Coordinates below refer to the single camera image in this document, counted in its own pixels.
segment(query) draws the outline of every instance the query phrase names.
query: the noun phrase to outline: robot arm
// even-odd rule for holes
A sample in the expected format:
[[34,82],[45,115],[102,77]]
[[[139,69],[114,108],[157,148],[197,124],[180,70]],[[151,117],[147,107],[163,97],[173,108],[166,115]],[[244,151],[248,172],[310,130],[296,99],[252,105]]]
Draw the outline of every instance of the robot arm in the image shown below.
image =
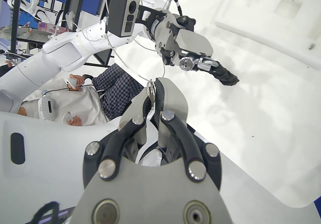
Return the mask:
[[[9,5],[9,7],[11,9],[14,8],[15,0],[4,0],[4,1],[7,2],[7,4]],[[39,21],[46,22],[46,23],[52,23],[49,20],[45,9],[38,6],[39,1],[40,0],[30,0],[30,2],[28,2],[26,0],[21,0],[20,9],[22,11],[29,13],[30,15],[32,15],[34,18],[36,18]]]
[[[144,0],[151,7],[162,7],[163,0]],[[107,18],[77,32],[64,32],[43,45],[41,52],[26,59],[0,78],[0,111],[17,113],[23,100],[61,70],[71,72],[100,51],[131,43],[137,35],[148,37],[137,23],[128,37],[117,37],[106,30]]]
[[[186,99],[169,79],[157,78],[154,88],[158,148],[165,164],[135,164],[141,131],[146,130],[146,116],[153,105],[153,96],[144,89],[137,98],[139,107],[128,108],[118,130],[84,150],[85,191],[66,223],[232,224],[219,193],[218,148],[189,131]],[[31,223],[48,218],[41,218],[46,206]],[[53,224],[61,223],[58,211],[53,211]]]

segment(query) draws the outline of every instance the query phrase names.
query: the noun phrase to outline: screw head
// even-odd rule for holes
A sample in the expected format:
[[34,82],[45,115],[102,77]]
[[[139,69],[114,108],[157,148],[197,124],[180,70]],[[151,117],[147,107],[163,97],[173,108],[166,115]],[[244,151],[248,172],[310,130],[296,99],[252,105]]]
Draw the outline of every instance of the screw head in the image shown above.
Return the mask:
[[93,156],[99,151],[99,148],[100,148],[99,143],[97,141],[94,141],[86,147],[86,154],[88,156]]
[[102,179],[111,177],[116,170],[116,163],[111,159],[103,160],[98,167],[99,175]]
[[119,222],[120,209],[118,204],[111,199],[100,202],[93,212],[94,224],[116,224]]
[[184,209],[184,224],[210,224],[209,209],[200,201],[189,202]]
[[212,143],[206,144],[205,149],[207,154],[212,158],[217,157],[220,153],[219,148]]
[[206,176],[206,167],[202,162],[195,160],[188,165],[188,172],[195,180],[203,180]]
[[136,125],[141,125],[144,122],[144,117],[141,115],[137,115],[133,117],[133,123]]
[[162,112],[162,118],[165,121],[171,121],[173,120],[174,117],[175,117],[174,113],[170,110],[165,110],[164,112]]

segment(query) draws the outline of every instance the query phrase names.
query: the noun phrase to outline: hand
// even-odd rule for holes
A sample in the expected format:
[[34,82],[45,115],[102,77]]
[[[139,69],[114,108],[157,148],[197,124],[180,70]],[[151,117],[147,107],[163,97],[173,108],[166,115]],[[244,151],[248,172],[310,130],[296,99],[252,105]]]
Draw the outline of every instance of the hand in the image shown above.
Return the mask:
[[83,126],[82,122],[81,122],[81,119],[79,118],[78,115],[76,115],[74,118],[73,118],[73,121],[69,120],[68,125],[72,125],[72,126]]
[[85,80],[82,76],[70,74],[69,77],[72,79],[76,79],[77,85],[84,85],[85,83]]
[[8,64],[8,68],[12,67],[12,63],[10,61],[7,60],[6,63]]

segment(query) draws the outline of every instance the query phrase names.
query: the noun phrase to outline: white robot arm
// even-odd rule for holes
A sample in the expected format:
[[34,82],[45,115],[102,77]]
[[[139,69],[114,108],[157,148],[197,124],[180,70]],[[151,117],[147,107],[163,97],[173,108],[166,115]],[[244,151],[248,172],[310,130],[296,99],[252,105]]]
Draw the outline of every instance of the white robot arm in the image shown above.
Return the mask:
[[139,5],[140,2],[109,0],[108,19],[105,17],[82,31],[53,37],[43,45],[41,52],[1,77],[0,111],[17,113],[28,95],[61,70],[76,70],[91,55],[110,49],[110,44],[122,46],[137,35],[156,43],[155,48],[165,65],[209,72],[224,85],[238,82],[236,76],[211,59],[213,48],[204,36],[194,32],[194,19],[170,13],[169,2],[144,0],[143,5]]
[[[14,8],[15,5],[15,0],[4,0],[7,2],[7,4],[9,5],[9,7],[11,9]],[[44,8],[38,6],[40,0],[30,0],[30,2],[26,1],[26,0],[21,0],[20,3],[20,8],[29,13],[30,15],[32,15],[34,18],[36,18],[39,21],[42,22],[46,22],[46,23],[52,23]]]
[[[144,0],[146,6],[163,8],[163,0]],[[61,70],[71,72],[100,51],[131,43],[137,35],[148,38],[144,26],[136,24],[124,38],[106,33],[105,17],[82,31],[65,32],[46,42],[41,52],[26,59],[0,78],[0,111],[17,113],[23,100]]]

